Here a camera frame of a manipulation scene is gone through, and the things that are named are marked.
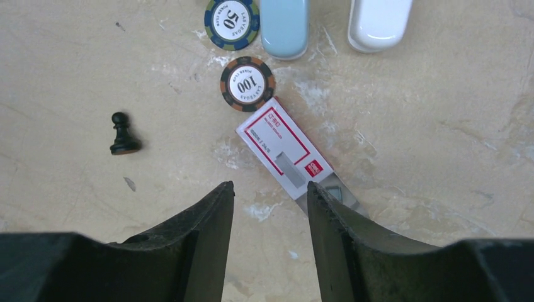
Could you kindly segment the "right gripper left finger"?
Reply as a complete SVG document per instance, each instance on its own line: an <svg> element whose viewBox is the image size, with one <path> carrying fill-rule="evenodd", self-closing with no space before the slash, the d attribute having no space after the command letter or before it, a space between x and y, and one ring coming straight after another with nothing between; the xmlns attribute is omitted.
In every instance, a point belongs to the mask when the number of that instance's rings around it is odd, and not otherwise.
<svg viewBox="0 0 534 302"><path fill-rule="evenodd" d="M2 301L220 301L234 185L122 243L79 233L2 233Z"/></svg>

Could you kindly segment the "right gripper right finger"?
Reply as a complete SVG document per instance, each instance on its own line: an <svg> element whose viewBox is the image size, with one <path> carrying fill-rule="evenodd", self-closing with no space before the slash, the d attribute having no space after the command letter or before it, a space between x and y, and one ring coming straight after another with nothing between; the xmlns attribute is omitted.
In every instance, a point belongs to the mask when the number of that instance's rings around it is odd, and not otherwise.
<svg viewBox="0 0 534 302"><path fill-rule="evenodd" d="M307 186L323 301L532 301L533 240L468 238L437 247L395 233Z"/></svg>

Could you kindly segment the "small staple strip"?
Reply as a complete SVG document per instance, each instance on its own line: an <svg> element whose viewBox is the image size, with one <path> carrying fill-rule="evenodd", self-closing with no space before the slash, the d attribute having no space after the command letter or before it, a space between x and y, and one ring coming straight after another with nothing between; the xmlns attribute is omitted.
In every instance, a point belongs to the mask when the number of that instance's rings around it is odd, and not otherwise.
<svg viewBox="0 0 534 302"><path fill-rule="evenodd" d="M127 183L127 186L133 191L136 192L137 187L136 184L128 177L123 177L124 181Z"/></svg>

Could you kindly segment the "red white card box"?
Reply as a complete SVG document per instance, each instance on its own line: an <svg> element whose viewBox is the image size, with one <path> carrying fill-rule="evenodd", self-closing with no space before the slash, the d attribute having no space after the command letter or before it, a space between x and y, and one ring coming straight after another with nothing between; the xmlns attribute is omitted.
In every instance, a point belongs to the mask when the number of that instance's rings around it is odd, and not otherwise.
<svg viewBox="0 0 534 302"><path fill-rule="evenodd" d="M369 217L332 165L300 129L277 97L255 111L236 133L307 214L307 185L320 184L341 204Z"/></svg>

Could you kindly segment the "white stapler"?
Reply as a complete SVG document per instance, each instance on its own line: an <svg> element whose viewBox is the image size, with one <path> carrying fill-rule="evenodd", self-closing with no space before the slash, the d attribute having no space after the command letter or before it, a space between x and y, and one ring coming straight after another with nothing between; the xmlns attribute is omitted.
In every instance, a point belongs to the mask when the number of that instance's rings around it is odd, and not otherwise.
<svg viewBox="0 0 534 302"><path fill-rule="evenodd" d="M376 53L396 46L409 20L412 0L352 0L348 43L361 53Z"/></svg>

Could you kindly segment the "light blue stapler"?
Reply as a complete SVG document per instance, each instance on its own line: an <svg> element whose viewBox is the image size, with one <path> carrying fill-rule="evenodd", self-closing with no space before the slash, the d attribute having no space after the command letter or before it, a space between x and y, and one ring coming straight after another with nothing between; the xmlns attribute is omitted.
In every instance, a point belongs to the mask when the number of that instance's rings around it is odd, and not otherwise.
<svg viewBox="0 0 534 302"><path fill-rule="evenodd" d="M309 39L308 0L260 1L261 43L278 60L295 60L307 50Z"/></svg>

